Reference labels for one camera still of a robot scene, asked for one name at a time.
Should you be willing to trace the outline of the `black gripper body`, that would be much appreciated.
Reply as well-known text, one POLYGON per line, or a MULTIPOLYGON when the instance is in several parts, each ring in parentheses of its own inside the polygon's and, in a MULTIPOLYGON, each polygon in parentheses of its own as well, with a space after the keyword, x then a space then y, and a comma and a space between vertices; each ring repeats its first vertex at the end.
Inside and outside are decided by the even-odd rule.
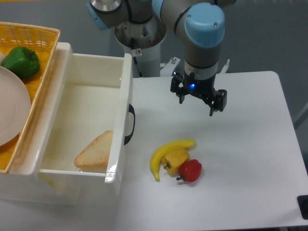
POLYGON ((183 92, 181 96, 181 102, 184 101, 186 95, 203 100, 206 104, 215 103, 216 90, 214 88, 216 75, 211 78, 198 80, 195 78, 195 73, 184 74, 183 92))

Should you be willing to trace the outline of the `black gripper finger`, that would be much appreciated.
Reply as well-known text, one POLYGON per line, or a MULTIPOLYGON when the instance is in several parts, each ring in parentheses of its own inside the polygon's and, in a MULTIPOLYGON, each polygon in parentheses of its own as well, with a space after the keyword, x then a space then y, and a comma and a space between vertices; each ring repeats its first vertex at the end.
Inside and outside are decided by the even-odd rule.
POLYGON ((184 77, 181 74, 175 73, 173 75, 170 91, 176 94, 179 98, 179 103, 182 104, 185 99, 186 89, 184 87, 184 77))
POLYGON ((215 90, 212 99, 208 99, 208 106, 210 107, 209 116, 214 112, 222 112, 227 104, 227 91, 215 90))

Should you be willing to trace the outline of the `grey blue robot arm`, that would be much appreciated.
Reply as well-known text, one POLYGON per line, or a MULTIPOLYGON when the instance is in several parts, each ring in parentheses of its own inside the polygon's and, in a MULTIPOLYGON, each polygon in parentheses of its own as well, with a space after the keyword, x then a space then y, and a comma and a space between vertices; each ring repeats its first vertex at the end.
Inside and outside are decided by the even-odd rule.
POLYGON ((170 90, 180 102, 201 99, 210 112, 223 111, 227 91, 214 88, 225 35, 223 8, 231 0, 90 0, 87 9, 100 30, 113 28, 133 57, 139 77, 159 73, 160 44, 167 30, 185 47, 184 73, 174 73, 170 90))

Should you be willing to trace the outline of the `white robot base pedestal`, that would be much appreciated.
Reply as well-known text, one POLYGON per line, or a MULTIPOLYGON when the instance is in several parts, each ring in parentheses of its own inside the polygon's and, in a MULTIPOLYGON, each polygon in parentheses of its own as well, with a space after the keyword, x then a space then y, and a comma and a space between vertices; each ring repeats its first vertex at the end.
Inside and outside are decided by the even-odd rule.
POLYGON ((132 56, 133 77, 160 76, 161 43, 166 34, 166 25, 155 14, 144 24, 125 21, 115 27, 124 53, 132 56))

